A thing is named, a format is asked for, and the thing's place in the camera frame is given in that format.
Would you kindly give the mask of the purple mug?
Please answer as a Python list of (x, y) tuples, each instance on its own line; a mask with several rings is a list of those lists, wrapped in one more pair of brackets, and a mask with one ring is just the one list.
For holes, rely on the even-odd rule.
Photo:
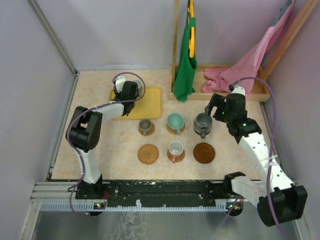
[(114, 93), (117, 93), (117, 92), (118, 92), (116, 85), (113, 86), (113, 92), (114, 92)]

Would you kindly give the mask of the teal mug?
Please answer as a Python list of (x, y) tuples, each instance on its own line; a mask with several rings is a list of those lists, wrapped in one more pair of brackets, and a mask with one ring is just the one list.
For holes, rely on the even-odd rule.
[(179, 113), (172, 113), (167, 117), (167, 123), (185, 124), (184, 118)]

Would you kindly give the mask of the small olive mug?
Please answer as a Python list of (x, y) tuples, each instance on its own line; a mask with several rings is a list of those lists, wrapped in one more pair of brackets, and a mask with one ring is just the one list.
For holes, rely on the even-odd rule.
[(139, 126), (143, 131), (149, 131), (151, 129), (152, 122), (149, 119), (142, 119), (139, 122)]

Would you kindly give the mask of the small orange wooden coaster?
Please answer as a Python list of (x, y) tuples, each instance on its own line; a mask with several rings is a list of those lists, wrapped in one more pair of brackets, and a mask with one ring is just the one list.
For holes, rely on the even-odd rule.
[(179, 163), (185, 158), (185, 150), (182, 148), (169, 148), (167, 157), (173, 163)]

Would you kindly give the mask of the light wooden coaster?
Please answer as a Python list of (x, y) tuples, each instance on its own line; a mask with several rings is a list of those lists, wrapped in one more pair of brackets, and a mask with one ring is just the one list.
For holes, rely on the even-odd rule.
[(154, 123), (151, 124), (151, 128), (149, 131), (143, 131), (140, 127), (138, 127), (138, 131), (142, 136), (150, 136), (155, 132), (155, 130), (156, 130), (156, 127)]

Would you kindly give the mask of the pink mug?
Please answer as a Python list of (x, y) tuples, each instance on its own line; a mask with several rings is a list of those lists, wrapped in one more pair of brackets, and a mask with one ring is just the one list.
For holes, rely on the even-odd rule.
[(184, 152), (184, 146), (180, 141), (172, 141), (168, 146), (168, 158), (173, 164), (183, 159)]

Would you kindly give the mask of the large brown wooden coaster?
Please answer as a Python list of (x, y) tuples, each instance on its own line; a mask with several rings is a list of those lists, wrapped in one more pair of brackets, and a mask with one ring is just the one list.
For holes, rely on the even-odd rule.
[(216, 151), (212, 145), (206, 142), (198, 143), (193, 149), (193, 157), (200, 164), (211, 163), (216, 156)]

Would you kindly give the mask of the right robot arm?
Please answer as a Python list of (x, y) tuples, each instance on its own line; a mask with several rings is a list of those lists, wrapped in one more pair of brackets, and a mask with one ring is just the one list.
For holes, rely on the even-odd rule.
[(240, 195), (257, 208), (262, 222), (268, 226), (298, 220), (302, 217), (308, 193), (304, 186), (296, 185), (276, 161), (269, 155), (269, 147), (258, 123), (248, 117), (245, 90), (236, 86), (222, 96), (214, 93), (205, 108), (212, 117), (226, 123), (231, 136), (249, 156), (263, 185), (247, 178), (242, 172), (225, 176), (223, 192), (229, 198)]

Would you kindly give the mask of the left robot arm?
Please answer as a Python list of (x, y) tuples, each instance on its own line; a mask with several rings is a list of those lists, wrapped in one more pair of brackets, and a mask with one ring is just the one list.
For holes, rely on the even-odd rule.
[(112, 79), (115, 97), (99, 106), (76, 107), (65, 134), (66, 140), (77, 154), (82, 172), (75, 187), (79, 192), (95, 199), (101, 197), (104, 192), (103, 178), (95, 152), (100, 140), (102, 123), (129, 115), (135, 107), (135, 102), (143, 97), (139, 93), (138, 84), (125, 79), (125, 74), (138, 76), (132, 72), (117, 74)]

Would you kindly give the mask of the dark speckled grey mug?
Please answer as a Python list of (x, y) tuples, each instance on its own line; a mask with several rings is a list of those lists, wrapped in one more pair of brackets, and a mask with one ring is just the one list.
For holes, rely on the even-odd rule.
[(193, 129), (202, 139), (211, 132), (212, 126), (213, 119), (205, 112), (198, 114), (193, 121)]

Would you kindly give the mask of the large woven rattan coaster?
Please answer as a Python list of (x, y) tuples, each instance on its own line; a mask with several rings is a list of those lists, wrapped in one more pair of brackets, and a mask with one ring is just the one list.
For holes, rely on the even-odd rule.
[(137, 158), (142, 164), (152, 165), (159, 158), (159, 150), (153, 144), (144, 144), (138, 149)]

